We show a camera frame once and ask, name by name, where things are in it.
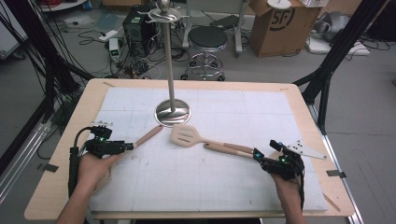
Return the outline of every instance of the black stool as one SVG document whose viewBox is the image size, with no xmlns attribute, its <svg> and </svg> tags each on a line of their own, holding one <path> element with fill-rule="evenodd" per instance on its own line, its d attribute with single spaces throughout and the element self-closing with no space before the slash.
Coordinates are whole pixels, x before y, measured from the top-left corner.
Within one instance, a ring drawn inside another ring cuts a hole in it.
<svg viewBox="0 0 396 224">
<path fill-rule="evenodd" d="M 224 81 L 222 61 L 209 52 L 216 52 L 227 47 L 227 35 L 220 28 L 213 26 L 200 26 L 192 29 L 188 35 L 189 44 L 203 53 L 195 54 L 189 60 L 186 74 L 181 75 L 181 80 L 187 80 L 189 72 L 197 76 L 211 77 L 219 75 L 218 81 Z"/>
</svg>

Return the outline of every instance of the white paper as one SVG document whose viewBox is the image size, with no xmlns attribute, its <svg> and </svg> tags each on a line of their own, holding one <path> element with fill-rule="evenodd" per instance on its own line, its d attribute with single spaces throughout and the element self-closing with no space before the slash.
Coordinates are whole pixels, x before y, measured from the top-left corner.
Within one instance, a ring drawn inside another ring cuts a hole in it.
<svg viewBox="0 0 396 224">
<path fill-rule="evenodd" d="M 188 122 L 202 137 L 279 154 L 271 139 L 301 139 L 282 92 L 176 90 L 190 105 Z M 110 140 L 135 142 L 158 123 L 154 111 L 168 90 L 111 88 L 96 121 L 112 122 Z M 91 199 L 92 211 L 281 211 L 274 181 L 253 159 L 179 147 L 164 128 L 115 165 L 111 181 Z M 315 170 L 305 164 L 305 211 L 327 210 Z"/>
</svg>

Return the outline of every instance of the concrete floor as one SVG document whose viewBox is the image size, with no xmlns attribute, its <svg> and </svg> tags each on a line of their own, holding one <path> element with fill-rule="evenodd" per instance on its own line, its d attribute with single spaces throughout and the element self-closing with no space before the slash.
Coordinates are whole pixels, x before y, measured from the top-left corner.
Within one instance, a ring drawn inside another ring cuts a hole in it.
<svg viewBox="0 0 396 224">
<path fill-rule="evenodd" d="M 97 9 L 83 11 L 76 7 L 56 14 L 57 20 L 77 15 L 89 15 L 99 21 L 104 15 L 116 16 L 110 24 L 118 30 L 124 12 Z M 251 28 L 247 17 L 244 27 Z M 105 68 L 108 52 L 102 43 L 81 46 L 75 33 L 63 34 L 66 46 L 89 72 Z M 233 56 L 233 42 L 218 55 L 224 62 L 226 81 L 291 83 L 315 71 L 325 55 L 310 54 L 306 50 L 294 57 L 257 58 L 250 47 L 239 57 Z M 333 150 L 346 172 L 350 187 L 365 223 L 394 223 L 396 219 L 396 186 L 392 178 L 392 164 L 396 158 L 396 48 L 371 50 L 369 56 L 355 56 L 344 60 L 336 70 L 330 89 L 326 119 L 328 137 Z M 186 63 L 174 62 L 174 79 L 184 73 Z M 165 64 L 158 67 L 165 71 Z M 3 154 L 26 120 L 42 101 L 43 91 L 29 60 L 8 58 L 0 61 L 0 154 Z M 40 148 L 42 156 L 50 157 L 60 139 L 55 133 Z M 37 166 L 48 161 L 34 155 L 3 203 L 0 204 L 0 223 L 52 223 L 28 221 L 23 212 L 42 176 Z M 265 223 L 284 223 L 271 218 Z M 309 218 L 308 223 L 347 223 L 344 218 Z"/>
</svg>

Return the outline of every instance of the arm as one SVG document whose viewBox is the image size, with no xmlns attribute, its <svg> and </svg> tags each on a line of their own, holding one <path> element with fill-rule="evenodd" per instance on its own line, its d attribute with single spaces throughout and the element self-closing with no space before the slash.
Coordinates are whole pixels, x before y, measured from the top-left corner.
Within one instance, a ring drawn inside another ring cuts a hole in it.
<svg viewBox="0 0 396 224">
<path fill-rule="evenodd" d="M 305 224 L 303 211 L 301 209 L 301 199 L 299 186 L 292 181 L 283 180 L 281 177 L 271 175 L 276 185 L 277 197 L 285 212 L 288 224 Z"/>
<path fill-rule="evenodd" d="M 114 155 L 106 159 L 98 159 L 90 153 L 81 157 L 76 189 L 56 220 L 56 223 L 84 222 L 85 213 L 96 185 L 106 174 L 107 169 L 119 158 L 120 155 Z"/>
</svg>

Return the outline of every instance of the spatula head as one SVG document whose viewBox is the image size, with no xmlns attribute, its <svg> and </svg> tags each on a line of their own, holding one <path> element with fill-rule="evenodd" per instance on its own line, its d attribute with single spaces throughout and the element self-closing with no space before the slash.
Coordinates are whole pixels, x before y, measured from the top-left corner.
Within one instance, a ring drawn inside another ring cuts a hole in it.
<svg viewBox="0 0 396 224">
<path fill-rule="evenodd" d="M 193 147 L 198 143 L 202 143 L 202 137 L 190 125 L 175 124 L 172 127 L 171 142 L 181 147 Z"/>
</svg>

